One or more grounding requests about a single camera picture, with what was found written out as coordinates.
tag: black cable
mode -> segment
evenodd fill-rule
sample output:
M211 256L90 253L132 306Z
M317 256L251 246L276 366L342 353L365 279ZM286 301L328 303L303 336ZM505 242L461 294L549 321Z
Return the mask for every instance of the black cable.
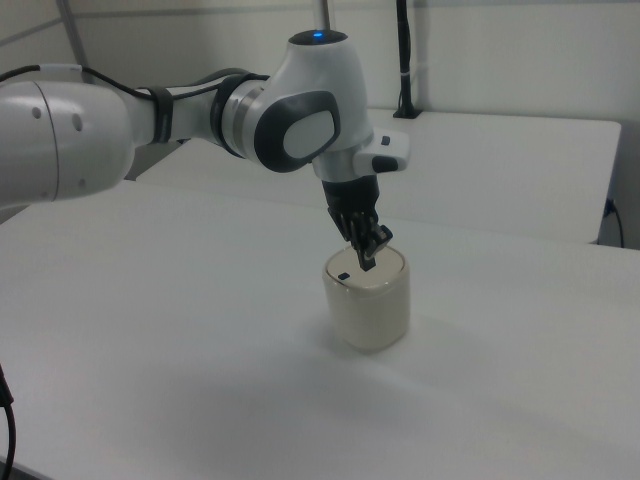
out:
M616 214L616 218L618 219L618 230L620 232L620 248L624 248L624 232L622 231L622 220L620 219L620 212L618 212L615 203L611 205L611 211Z
M622 230L622 219L620 218L620 212L618 211L618 207L616 207L616 201L613 198L607 198L607 201L604 204L604 214L602 218L607 218L611 213L616 214L616 220L618 221L618 231L620 233L620 248L624 248L624 231Z
M107 77L106 75L94 70L91 67L82 67L82 71L86 72L90 75L93 75L99 80L102 80L105 83L108 83L112 87L117 88L118 90L122 90L125 93L128 93L132 97L142 98L144 100L153 100L153 97L149 93L139 92L134 90L133 88L127 87L126 85L121 84L120 82L116 82L114 79Z
M202 85L203 83L210 83L210 82L213 82L214 80L218 80L219 78L226 77L228 75L245 75L247 73L249 72L243 68L223 68L222 70L218 70L217 72L207 75L206 77L198 80L197 82L189 83L188 85L178 85L178 87L197 87L198 85Z
M13 416L12 403L13 397L4 378L2 365L0 365L0 407L4 407L4 411L7 414L7 426L9 427L9 451L7 452L7 461L2 472L2 480L9 480L11 469L13 468L13 457L16 454L16 419Z
M9 70L6 73L0 75L0 83L5 80L9 80L10 78L17 77L18 75L22 75L24 73L29 72L39 72L40 65L27 65L25 67L16 68L15 70Z
M140 92L136 89L133 89L131 87L127 87L126 85L123 85L120 82L117 82L116 80L114 80L113 78L107 77L106 75L104 75L103 73L98 72L97 70L94 70L91 67L84 67L81 66L82 71L85 73L88 73L89 75L92 75L94 77L96 77L99 80L102 80L103 82L111 85L112 87L117 88L118 90L121 90L129 95L131 95L132 97L135 98L140 98L143 100L150 100L150 101L154 101L154 98L151 96L151 94L146 93L146 92ZM40 65L27 65L25 67L20 67L20 68L16 68L15 70L10 70L9 72L3 73L2 75L0 75L0 82L4 82L5 80L8 80L10 78L13 77L17 77L18 75L22 75L28 72L39 72L40 71ZM221 78L227 75L231 75L233 73L237 73L237 72L244 72L244 70L241 69L232 69L232 68L228 68L226 70L221 70L219 72L216 72L212 75L210 75L209 78L210 80L208 80L208 82L211 82L217 78ZM194 90L191 92L185 92L185 93L181 93L178 95L174 95L173 99L174 100L182 100L183 98L190 98L190 97L195 97L196 95L201 95L203 93L207 93L207 92L211 92L213 90L217 90L218 89L218 85L210 85L208 87L204 87L198 90Z
M13 469L13 459L16 455L16 419L13 416L11 405L5 405L4 411L7 414L7 425L9 426L9 450L7 452L7 461L4 464L4 471L2 472L2 480L9 480Z

